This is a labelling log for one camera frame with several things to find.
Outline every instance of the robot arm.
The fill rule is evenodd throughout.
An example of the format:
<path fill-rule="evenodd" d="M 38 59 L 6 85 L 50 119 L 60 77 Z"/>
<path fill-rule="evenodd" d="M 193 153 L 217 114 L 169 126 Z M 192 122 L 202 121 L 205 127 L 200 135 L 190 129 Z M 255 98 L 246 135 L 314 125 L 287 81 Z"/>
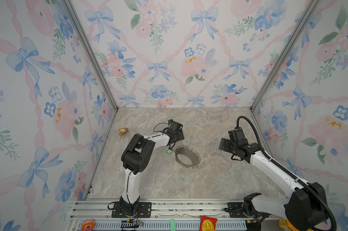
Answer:
<path fill-rule="evenodd" d="M 135 134 L 121 156 L 125 168 L 125 186 L 119 203 L 129 217 L 133 217 L 137 212 L 141 172 L 146 169 L 152 151 L 161 146 L 171 146 L 184 139 L 182 124 L 172 119 L 168 124 L 169 127 L 152 136 Z"/>
<path fill-rule="evenodd" d="M 258 143 L 249 144 L 242 128 L 239 127 L 240 118 L 246 119 L 255 132 Z M 261 146 L 260 139 L 252 122 L 240 116 L 237 127 L 228 131 L 230 140 L 221 139 L 219 149 L 232 153 L 232 160 L 245 160 L 263 171 L 284 191 L 288 199 L 273 198 L 253 193 L 244 198 L 243 207 L 236 211 L 243 211 L 248 216 L 265 213 L 288 219 L 298 230 L 304 231 L 315 228 L 317 224 L 328 218 L 331 220 L 330 231 L 335 231 L 337 224 L 332 212 L 327 206 L 324 188 L 317 182 L 310 184 L 299 178 L 275 159 L 270 157 Z"/>

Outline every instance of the beige marble surface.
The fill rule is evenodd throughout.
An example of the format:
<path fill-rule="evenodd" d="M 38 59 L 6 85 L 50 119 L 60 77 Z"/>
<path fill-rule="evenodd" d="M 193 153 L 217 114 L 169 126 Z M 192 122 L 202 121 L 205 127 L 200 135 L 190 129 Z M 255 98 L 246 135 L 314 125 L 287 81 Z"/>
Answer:
<path fill-rule="evenodd" d="M 246 108 L 120 108 L 88 198 L 119 198 L 125 180 L 121 155 L 127 144 L 135 133 L 152 135 L 156 124 L 169 119 L 183 124 L 185 139 L 177 145 L 197 151 L 200 164 L 188 169 L 175 161 L 174 153 L 166 154 L 167 147 L 155 149 L 142 172 L 141 198 L 242 199 L 254 192 L 283 198 L 282 190 L 259 169 L 246 161 L 233 161 L 230 153 L 218 149 L 220 139 L 229 138 L 227 131 L 234 129 L 240 115 L 251 118 Z M 248 123 L 241 120 L 240 125 L 249 143 L 255 142 Z M 119 136 L 121 127 L 129 128 L 129 133 Z"/>

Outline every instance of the black cable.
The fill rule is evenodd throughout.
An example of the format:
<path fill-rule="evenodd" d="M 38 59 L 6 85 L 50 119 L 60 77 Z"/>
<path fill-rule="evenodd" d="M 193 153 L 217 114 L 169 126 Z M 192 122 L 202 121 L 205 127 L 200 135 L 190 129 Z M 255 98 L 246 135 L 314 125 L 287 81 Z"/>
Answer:
<path fill-rule="evenodd" d="M 224 211 L 226 211 L 227 213 L 231 213 L 231 212 L 239 212 L 239 211 L 242 211 L 244 209 L 244 207 L 242 208 L 238 208 L 238 209 L 229 209 L 229 208 L 224 208 Z"/>
<path fill-rule="evenodd" d="M 331 228 L 328 229 L 327 231 L 336 231 L 337 229 L 337 222 L 333 216 L 332 211 L 329 209 L 328 205 L 324 202 L 324 200 L 307 184 L 305 184 L 305 182 L 303 182 L 302 180 L 298 179 L 297 180 L 298 183 L 300 183 L 302 186 L 304 186 L 313 196 L 315 196 L 316 199 L 318 199 L 318 201 L 320 202 L 320 204 L 324 207 L 325 211 L 328 214 L 329 219 L 331 220 Z M 322 229 L 318 229 L 315 227 L 311 228 L 314 231 L 323 231 Z"/>
<path fill-rule="evenodd" d="M 136 228 L 137 228 L 137 223 L 138 223 L 138 216 L 139 216 L 139 213 L 141 212 L 141 209 L 139 209 L 138 213 L 137 213 L 137 221 L 136 221 L 136 226 L 134 227 L 134 230 L 133 231 L 136 231 Z"/>
<path fill-rule="evenodd" d="M 109 206 L 112 204 L 112 203 L 119 203 L 120 201 L 113 201 L 111 202 L 110 204 L 107 205 L 107 209 L 108 210 L 113 210 L 114 208 L 110 208 Z"/>
<path fill-rule="evenodd" d="M 261 218 L 259 221 L 255 221 L 255 220 L 257 219 L 257 218 L 256 218 L 255 220 L 253 220 L 253 221 L 255 221 L 254 223 L 251 222 L 251 223 L 249 223 L 249 224 L 252 224 L 252 225 L 261 224 L 261 222 L 263 222 L 263 221 L 265 220 L 265 218 L 269 217 L 269 215 L 270 215 L 269 213 L 266 213 L 266 214 L 264 214 L 264 215 L 262 216 L 262 218 Z"/>
<path fill-rule="evenodd" d="M 264 154 L 265 158 L 267 158 L 268 160 L 270 160 L 270 156 L 265 152 L 264 148 L 261 146 L 261 142 L 260 142 L 260 138 L 259 138 L 259 135 L 258 135 L 258 132 L 256 131 L 256 128 L 254 127 L 254 125 L 252 124 L 252 122 L 250 121 L 249 118 L 245 117 L 245 116 L 240 116 L 238 117 L 237 119 L 237 128 L 239 128 L 239 120 L 240 119 L 245 119 L 251 126 L 253 132 L 255 133 L 255 136 L 256 136 L 256 140 L 258 142 L 258 146 L 259 146 L 259 149 L 260 151 Z"/>
<path fill-rule="evenodd" d="M 162 124 L 162 123 L 156 124 L 156 126 L 153 128 L 153 132 L 161 132 L 161 131 L 155 131 L 155 128 L 156 128 L 159 124 Z"/>
<path fill-rule="evenodd" d="M 258 142 L 258 146 L 260 151 L 264 154 L 265 158 L 267 158 L 268 160 L 271 159 L 271 157 L 265 152 L 264 148 L 261 146 L 261 142 L 260 142 L 260 138 L 258 135 L 257 130 L 255 129 L 254 125 L 252 124 L 252 122 L 250 121 L 249 118 L 245 117 L 245 116 L 239 116 L 237 118 L 237 128 L 239 127 L 239 120 L 240 119 L 245 119 L 251 126 L 255 136 L 256 136 L 256 140 Z M 279 164 L 277 161 L 275 161 L 274 159 L 270 160 L 270 162 L 272 162 L 273 164 L 275 164 L 278 168 L 280 168 L 282 171 L 284 171 L 285 173 L 287 173 L 290 177 L 292 177 L 294 180 L 297 179 L 297 176 L 294 175 L 292 172 L 290 172 L 288 169 L 286 169 L 284 166 L 282 166 L 281 164 Z M 325 231 L 336 231 L 337 229 L 337 222 L 333 216 L 332 211 L 329 209 L 328 205 L 324 202 L 324 200 L 307 184 L 305 184 L 302 180 L 298 179 L 297 182 L 299 184 L 301 184 L 303 187 L 305 187 L 316 199 L 318 199 L 318 201 L 320 202 L 320 204 L 324 207 L 326 214 L 328 215 L 330 221 L 331 221 L 331 228 Z M 315 227 L 311 228 L 314 231 L 324 231 L 322 229 L 318 229 Z"/>

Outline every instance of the floral wallpaper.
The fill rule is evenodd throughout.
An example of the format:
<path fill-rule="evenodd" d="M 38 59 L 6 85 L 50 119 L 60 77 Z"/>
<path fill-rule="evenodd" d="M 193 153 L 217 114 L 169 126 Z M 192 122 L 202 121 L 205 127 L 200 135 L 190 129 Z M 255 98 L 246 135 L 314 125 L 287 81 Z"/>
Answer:
<path fill-rule="evenodd" d="M 122 107 L 250 106 L 308 2 L 72 0 Z"/>
<path fill-rule="evenodd" d="M 0 1 L 0 230 L 62 230 L 113 109 L 58 0 Z"/>
<path fill-rule="evenodd" d="M 323 185 L 348 230 L 348 0 L 319 4 L 255 116 L 275 159 Z"/>

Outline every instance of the wire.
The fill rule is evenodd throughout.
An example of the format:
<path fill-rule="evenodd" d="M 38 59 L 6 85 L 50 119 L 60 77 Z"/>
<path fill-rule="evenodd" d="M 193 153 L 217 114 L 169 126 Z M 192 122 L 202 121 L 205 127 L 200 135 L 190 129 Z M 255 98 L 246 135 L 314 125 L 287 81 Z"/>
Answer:
<path fill-rule="evenodd" d="M 239 212 L 242 211 L 245 207 L 242 208 L 238 208 L 238 209 L 229 209 L 229 208 L 224 208 L 224 211 L 226 211 L 227 213 L 231 213 L 231 212 Z"/>
<path fill-rule="evenodd" d="M 155 131 L 155 128 L 156 128 L 159 124 L 162 124 L 162 123 L 158 123 L 158 124 L 153 128 L 153 132 L 161 132 L 161 131 Z"/>
<path fill-rule="evenodd" d="M 171 216 L 175 216 L 175 215 L 180 216 L 180 217 L 185 217 L 184 215 L 187 215 L 187 216 L 190 216 L 190 217 L 194 217 L 194 218 L 200 218 L 201 217 L 201 216 L 192 216 L 192 215 L 189 215 L 189 214 L 186 214 L 186 213 L 184 213 L 183 215 L 180 215 L 180 214 L 163 215 L 163 214 L 158 213 L 158 215 L 163 216 L 163 217 L 171 217 Z M 216 217 L 217 215 L 222 215 L 222 213 L 215 214 L 215 215 L 212 215 L 212 214 L 211 215 L 202 215 L 202 216 Z"/>
<path fill-rule="evenodd" d="M 119 203 L 120 201 L 113 201 L 113 202 L 111 202 L 110 204 L 108 204 L 107 205 L 107 209 L 108 210 L 113 210 L 114 208 L 110 208 L 110 205 L 112 204 L 112 203 Z"/>
<path fill-rule="evenodd" d="M 136 221 L 136 224 L 138 223 L 138 216 L 139 216 L 139 213 L 141 212 L 141 209 L 139 209 L 139 211 L 138 211 L 138 213 L 137 213 L 137 221 Z"/>
<path fill-rule="evenodd" d="M 260 138 L 259 138 L 259 135 L 258 135 L 258 132 L 256 131 L 256 128 L 254 127 L 254 125 L 252 124 L 252 122 L 250 121 L 250 119 L 247 118 L 247 117 L 245 117 L 245 116 L 239 116 L 239 117 L 237 118 L 237 128 L 240 128 L 240 127 L 239 127 L 239 120 L 240 120 L 240 119 L 245 119 L 245 120 L 250 124 L 250 126 L 251 126 L 253 132 L 255 133 L 256 140 L 257 140 L 257 142 L 258 142 L 258 146 L 259 146 L 260 151 L 264 154 L 265 158 L 267 158 L 268 160 L 270 160 L 271 157 L 265 152 L 264 148 L 262 147 L 261 142 L 260 142 Z"/>
<path fill-rule="evenodd" d="M 250 121 L 249 118 L 245 117 L 245 116 L 239 116 L 237 118 L 237 128 L 239 127 L 239 120 L 240 119 L 245 119 L 251 126 L 255 136 L 256 136 L 256 140 L 258 142 L 258 146 L 260 151 L 264 154 L 265 158 L 267 158 L 268 160 L 271 159 L 271 157 L 265 152 L 264 148 L 261 146 L 261 142 L 260 142 L 260 138 L 258 135 L 257 130 L 255 129 L 254 125 L 252 124 L 252 122 Z M 287 173 L 290 177 L 292 177 L 294 180 L 297 179 L 297 176 L 294 175 L 293 173 L 291 173 L 288 169 L 286 169 L 284 166 L 282 166 L 281 164 L 279 164 L 277 161 L 275 161 L 274 159 L 271 159 L 270 162 L 272 162 L 273 164 L 275 164 L 278 168 L 280 168 L 282 171 L 284 171 L 285 173 Z M 326 214 L 328 215 L 329 219 L 331 220 L 331 228 L 325 231 L 336 231 L 337 229 L 337 222 L 333 216 L 332 211 L 329 209 L 328 205 L 325 203 L 325 201 L 314 191 L 314 189 L 312 189 L 309 185 L 305 184 L 301 179 L 298 179 L 297 182 L 299 184 L 301 184 L 303 187 L 305 187 L 319 202 L 320 204 L 324 207 Z M 315 227 L 311 228 L 314 231 L 323 231 L 322 229 L 318 229 Z"/>

